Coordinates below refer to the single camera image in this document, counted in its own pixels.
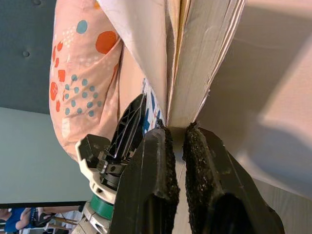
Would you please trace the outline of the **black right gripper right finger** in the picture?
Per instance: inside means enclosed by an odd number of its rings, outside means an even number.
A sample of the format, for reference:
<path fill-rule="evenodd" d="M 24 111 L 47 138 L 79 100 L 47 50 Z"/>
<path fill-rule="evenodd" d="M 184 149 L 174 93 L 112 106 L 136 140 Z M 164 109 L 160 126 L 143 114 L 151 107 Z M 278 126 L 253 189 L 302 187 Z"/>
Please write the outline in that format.
<path fill-rule="evenodd" d="M 191 123 L 185 132 L 183 160 L 192 233 L 285 232 L 280 216 L 215 133 Z"/>

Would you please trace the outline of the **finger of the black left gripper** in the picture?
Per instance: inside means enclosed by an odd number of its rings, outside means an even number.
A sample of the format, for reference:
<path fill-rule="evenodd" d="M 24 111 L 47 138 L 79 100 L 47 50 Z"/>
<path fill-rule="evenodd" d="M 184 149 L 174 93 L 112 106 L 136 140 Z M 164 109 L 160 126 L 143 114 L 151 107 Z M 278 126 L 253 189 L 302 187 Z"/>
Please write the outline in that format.
<path fill-rule="evenodd" d="M 114 159 L 128 159 L 143 137 L 146 95 L 138 95 L 126 108 L 118 122 L 109 154 Z"/>

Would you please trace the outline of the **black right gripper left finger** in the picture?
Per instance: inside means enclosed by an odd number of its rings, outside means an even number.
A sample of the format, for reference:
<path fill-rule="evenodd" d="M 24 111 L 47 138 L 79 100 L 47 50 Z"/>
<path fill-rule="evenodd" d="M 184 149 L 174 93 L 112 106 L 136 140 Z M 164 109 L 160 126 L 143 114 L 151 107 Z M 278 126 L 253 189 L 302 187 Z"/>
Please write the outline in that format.
<path fill-rule="evenodd" d="M 143 137 L 121 176 L 111 233 L 172 233 L 179 192 L 173 139 L 159 119 Z"/>

